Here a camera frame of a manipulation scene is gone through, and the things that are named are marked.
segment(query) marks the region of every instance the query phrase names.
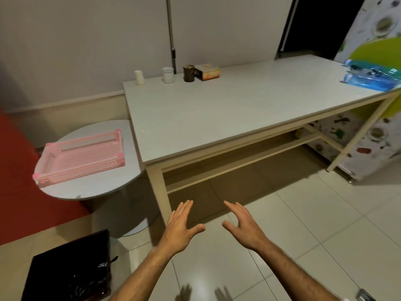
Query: pack of water bottles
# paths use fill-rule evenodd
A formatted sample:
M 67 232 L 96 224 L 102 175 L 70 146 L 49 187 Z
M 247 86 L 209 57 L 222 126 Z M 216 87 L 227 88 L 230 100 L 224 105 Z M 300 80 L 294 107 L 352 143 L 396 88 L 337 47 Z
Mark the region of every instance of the pack of water bottles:
M 343 82 L 349 85 L 387 92 L 400 85 L 401 71 L 393 67 L 381 66 L 361 60 L 344 62 L 349 72 Z

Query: orange box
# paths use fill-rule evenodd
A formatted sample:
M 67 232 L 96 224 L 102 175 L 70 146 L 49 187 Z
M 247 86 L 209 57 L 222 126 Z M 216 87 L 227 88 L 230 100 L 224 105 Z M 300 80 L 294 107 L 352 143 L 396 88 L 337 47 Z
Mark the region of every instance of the orange box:
M 220 77 L 220 68 L 210 64 L 195 65 L 195 77 L 202 81 Z

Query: refrigerator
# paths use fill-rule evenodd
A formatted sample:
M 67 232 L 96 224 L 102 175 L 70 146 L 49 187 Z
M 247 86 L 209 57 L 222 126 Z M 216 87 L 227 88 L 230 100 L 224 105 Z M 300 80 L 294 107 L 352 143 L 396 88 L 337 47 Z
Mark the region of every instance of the refrigerator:
M 365 60 L 401 69 L 401 0 L 365 0 L 334 60 Z M 310 123 L 337 142 L 346 145 L 377 108 L 356 108 Z M 338 151 L 317 140 L 309 145 L 333 161 Z M 356 180 L 401 158 L 401 96 L 382 114 L 339 167 Z

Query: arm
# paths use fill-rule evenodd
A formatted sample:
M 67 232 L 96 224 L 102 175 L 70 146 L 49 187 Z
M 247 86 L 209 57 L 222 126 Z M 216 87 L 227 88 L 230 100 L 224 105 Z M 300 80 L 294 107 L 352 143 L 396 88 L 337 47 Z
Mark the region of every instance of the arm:
M 180 203 L 173 211 L 159 245 L 152 249 L 136 271 L 121 286 L 111 301 L 146 301 L 171 258 L 183 251 L 198 233 L 206 229 L 198 224 L 187 229 L 188 213 L 193 201 Z
M 242 246 L 260 255 L 283 285 L 292 301 L 339 300 L 300 268 L 281 248 L 271 242 L 255 222 L 248 209 L 239 203 L 224 202 L 224 204 L 238 218 L 238 227 L 228 221 L 223 222 L 223 227 Z

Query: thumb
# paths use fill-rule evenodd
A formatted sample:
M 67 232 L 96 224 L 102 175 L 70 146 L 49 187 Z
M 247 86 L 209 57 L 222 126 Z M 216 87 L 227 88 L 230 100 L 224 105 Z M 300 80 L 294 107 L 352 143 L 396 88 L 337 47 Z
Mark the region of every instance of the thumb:
M 225 221 L 222 223 L 222 225 L 223 225 L 223 227 L 224 227 L 225 229 L 227 229 L 233 236 L 235 236 L 235 233 L 237 232 L 238 227 L 235 227 L 231 222 L 229 222 L 229 221 L 227 221 L 227 220 L 225 220 Z
M 193 238 L 195 235 L 197 235 L 198 233 L 201 233 L 205 230 L 206 230 L 206 226 L 204 224 L 198 224 L 195 227 L 188 229 L 189 237 Z

